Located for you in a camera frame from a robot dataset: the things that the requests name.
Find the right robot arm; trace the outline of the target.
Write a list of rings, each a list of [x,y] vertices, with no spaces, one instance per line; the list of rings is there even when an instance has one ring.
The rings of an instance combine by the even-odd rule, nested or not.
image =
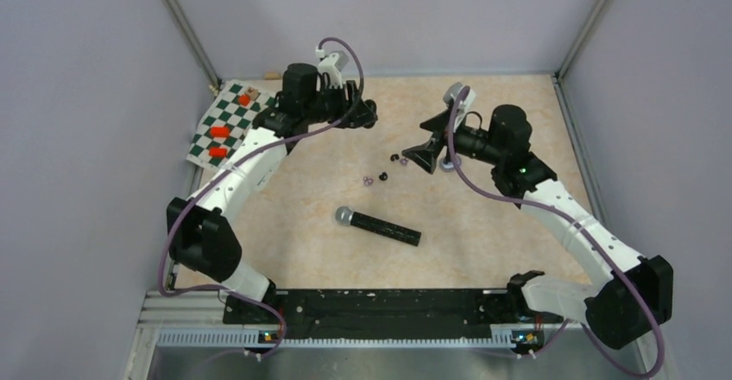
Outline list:
[[[526,113],[505,104],[493,110],[486,130],[472,128],[444,111],[421,124],[427,142],[402,155],[431,174],[443,149],[492,165],[497,199],[515,204],[540,222],[580,264],[590,283],[569,282],[541,271],[514,275],[508,283],[508,314],[529,321],[537,313],[574,320],[607,347],[620,350],[646,333],[661,337],[672,315],[673,269],[624,244],[570,195],[530,149]]]

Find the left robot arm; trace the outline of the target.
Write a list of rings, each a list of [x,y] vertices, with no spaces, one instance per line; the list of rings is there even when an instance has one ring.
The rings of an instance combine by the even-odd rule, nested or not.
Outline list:
[[[231,226],[249,196],[264,187],[297,143],[332,128],[369,129],[376,104],[363,96],[364,80],[346,80],[306,63],[284,72],[281,89],[253,120],[243,143],[205,186],[167,208],[165,259],[209,277],[209,290],[245,297],[244,312],[271,320],[276,285],[246,263]]]

